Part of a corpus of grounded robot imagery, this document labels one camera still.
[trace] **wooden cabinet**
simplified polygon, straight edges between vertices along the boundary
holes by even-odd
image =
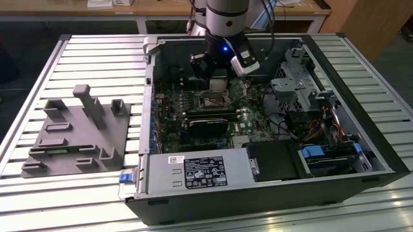
[[[413,0],[324,0],[331,15],[320,33],[342,32],[372,62],[413,15]]]

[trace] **blue latch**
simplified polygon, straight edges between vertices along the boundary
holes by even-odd
[[[355,149],[356,154],[360,153],[360,152],[362,152],[362,149],[360,149],[359,144],[354,144],[352,146],[354,146],[354,149]]]
[[[320,146],[306,146],[302,150],[302,155],[304,158],[323,156],[323,150]]]
[[[119,183],[133,182],[133,172],[131,169],[123,170],[119,176]]]

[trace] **metal slotted table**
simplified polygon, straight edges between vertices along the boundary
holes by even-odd
[[[339,204],[145,226],[119,199],[119,172],[20,178],[49,98],[80,105],[72,87],[88,84],[102,104],[131,103],[124,167],[137,165],[145,61],[144,35],[61,37],[0,146],[0,231],[383,231],[413,226],[413,175]],[[346,38],[312,35],[343,82],[413,170],[413,112]],[[327,82],[316,72],[320,82]]]

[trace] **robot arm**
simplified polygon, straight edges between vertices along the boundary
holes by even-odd
[[[205,51],[191,55],[191,65],[197,78],[208,79],[215,69],[233,71],[244,76],[259,68],[258,59],[243,34],[248,0],[196,0],[205,2]]]

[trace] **power supply label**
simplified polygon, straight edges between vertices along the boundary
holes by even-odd
[[[185,187],[200,189],[227,185],[221,156],[184,160]]]

